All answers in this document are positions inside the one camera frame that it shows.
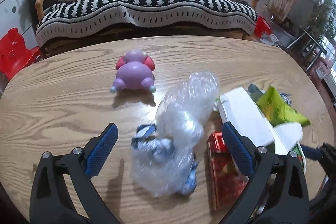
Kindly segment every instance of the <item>white paper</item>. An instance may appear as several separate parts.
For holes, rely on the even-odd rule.
[[[298,122],[283,123],[274,129],[287,151],[290,151],[303,137],[302,126]]]
[[[265,118],[242,87],[224,95],[228,101],[223,102],[222,107],[219,108],[223,123],[227,119],[240,135],[249,137],[256,147],[267,146],[274,142]]]

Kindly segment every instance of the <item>sofa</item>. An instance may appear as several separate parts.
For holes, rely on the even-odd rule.
[[[208,34],[204,30],[237,30],[250,35],[257,19],[252,7],[230,0],[78,0],[55,4],[47,13],[43,11],[43,1],[35,4],[40,20],[36,39],[51,55],[59,53],[52,52],[52,45],[62,46],[64,52],[104,42],[103,32],[119,34],[116,39],[120,39],[129,38],[124,30],[138,30],[138,34],[148,36],[150,31],[162,34],[172,26],[179,26],[177,34],[184,34],[188,27],[197,26],[203,35]],[[112,40],[110,35],[105,39]],[[73,46],[65,49],[67,44]]]

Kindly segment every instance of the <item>stuffed animal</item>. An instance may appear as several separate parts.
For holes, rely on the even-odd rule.
[[[149,90],[155,92],[153,60],[147,53],[139,50],[131,50],[125,53],[117,62],[115,69],[117,74],[111,87],[111,92],[124,89]]]

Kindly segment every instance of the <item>red box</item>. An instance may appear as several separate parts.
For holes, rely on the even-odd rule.
[[[221,132],[212,133],[207,141],[212,177],[212,208],[219,208],[234,202],[246,186],[236,173]]]

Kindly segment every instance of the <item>metal screw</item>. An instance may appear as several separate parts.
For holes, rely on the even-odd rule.
[[[293,157],[296,158],[297,157],[297,153],[295,151],[290,151],[289,154]]]
[[[260,152],[260,153],[266,153],[267,152],[267,149],[266,149],[266,147],[263,147],[263,146],[259,146],[258,147],[258,151]]]
[[[42,154],[42,158],[44,158],[44,159],[49,158],[49,156],[50,156],[50,153],[49,153],[49,152],[44,152],[44,153]]]
[[[76,155],[80,154],[82,152],[82,148],[80,147],[76,147],[74,150],[72,150],[72,152]]]

